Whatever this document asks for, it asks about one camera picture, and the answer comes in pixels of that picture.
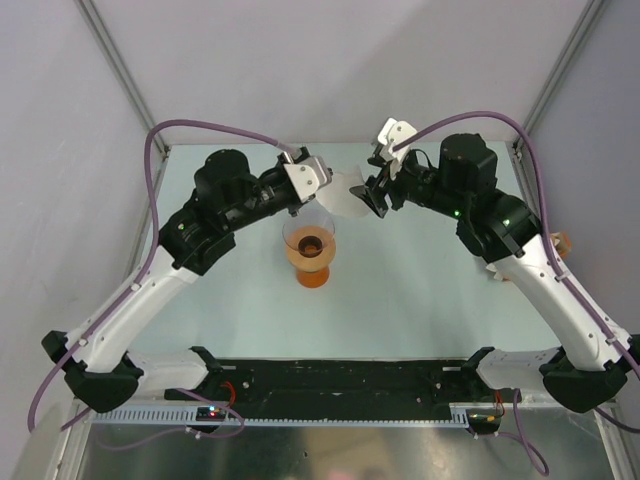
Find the clear glass dripper cone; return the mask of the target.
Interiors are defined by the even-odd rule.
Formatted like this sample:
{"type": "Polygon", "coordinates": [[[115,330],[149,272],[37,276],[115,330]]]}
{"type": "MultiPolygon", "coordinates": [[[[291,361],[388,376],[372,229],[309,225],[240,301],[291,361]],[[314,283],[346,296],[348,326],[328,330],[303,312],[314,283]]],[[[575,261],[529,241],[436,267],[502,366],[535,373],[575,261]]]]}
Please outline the clear glass dripper cone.
{"type": "Polygon", "coordinates": [[[289,218],[282,228],[286,247],[302,258],[316,258],[334,243],[335,224],[324,210],[311,209],[289,218]]]}

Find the white paper coffee filter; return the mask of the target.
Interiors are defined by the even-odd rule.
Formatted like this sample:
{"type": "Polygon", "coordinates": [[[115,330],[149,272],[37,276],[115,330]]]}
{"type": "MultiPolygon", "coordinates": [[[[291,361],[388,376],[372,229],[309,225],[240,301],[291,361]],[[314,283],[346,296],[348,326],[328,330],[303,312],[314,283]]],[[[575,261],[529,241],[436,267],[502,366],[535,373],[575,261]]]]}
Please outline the white paper coffee filter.
{"type": "Polygon", "coordinates": [[[362,171],[358,166],[350,170],[336,171],[331,182],[315,195],[316,201],[330,214],[343,218],[362,218],[371,209],[350,191],[352,187],[364,185],[362,171]]]}

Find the orange glass carafe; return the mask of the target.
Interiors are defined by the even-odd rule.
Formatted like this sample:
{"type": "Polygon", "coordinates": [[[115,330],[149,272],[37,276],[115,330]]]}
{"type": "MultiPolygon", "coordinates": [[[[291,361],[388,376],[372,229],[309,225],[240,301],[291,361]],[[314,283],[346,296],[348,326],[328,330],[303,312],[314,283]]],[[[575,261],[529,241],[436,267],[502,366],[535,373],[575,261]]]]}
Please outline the orange glass carafe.
{"type": "Polygon", "coordinates": [[[326,284],[330,277],[330,268],[324,267],[320,270],[308,272],[303,270],[296,270],[296,280],[300,285],[305,288],[319,288],[326,284]]]}

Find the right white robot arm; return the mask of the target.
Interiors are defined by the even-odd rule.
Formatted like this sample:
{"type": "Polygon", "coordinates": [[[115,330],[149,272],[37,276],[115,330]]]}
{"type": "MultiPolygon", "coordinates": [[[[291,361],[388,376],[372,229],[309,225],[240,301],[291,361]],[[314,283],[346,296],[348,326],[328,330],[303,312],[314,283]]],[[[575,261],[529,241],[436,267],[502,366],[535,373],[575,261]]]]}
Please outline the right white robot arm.
{"type": "Polygon", "coordinates": [[[639,357],[639,338],[606,319],[622,346],[617,349],[596,325],[590,296],[558,271],[563,263],[557,255],[548,255],[540,219],[523,200],[498,189],[496,152],[478,134],[454,134],[441,142],[432,165],[420,164],[414,149],[392,152],[394,144],[376,146],[368,162],[380,172],[352,194],[378,217],[411,202],[455,219],[466,249],[513,283],[560,342],[531,352],[480,349],[465,364],[464,393],[483,401],[496,390],[542,391],[576,413],[615,397],[639,357]]]}

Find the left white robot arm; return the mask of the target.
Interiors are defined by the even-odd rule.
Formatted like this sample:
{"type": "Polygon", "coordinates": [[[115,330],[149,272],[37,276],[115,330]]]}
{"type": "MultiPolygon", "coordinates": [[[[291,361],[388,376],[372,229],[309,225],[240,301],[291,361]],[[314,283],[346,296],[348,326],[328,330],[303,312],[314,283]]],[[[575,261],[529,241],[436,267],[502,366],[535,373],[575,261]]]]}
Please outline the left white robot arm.
{"type": "Polygon", "coordinates": [[[151,260],[113,303],[74,331],[44,337],[45,351],[62,364],[74,396],[98,413],[166,390],[214,397],[222,376],[205,348],[144,356],[133,353],[131,343],[174,296],[234,248],[236,231],[281,210],[298,211],[329,181],[323,161],[306,149],[296,160],[281,154],[260,176],[238,150],[212,153],[194,174],[189,200],[154,233],[151,260]]]}

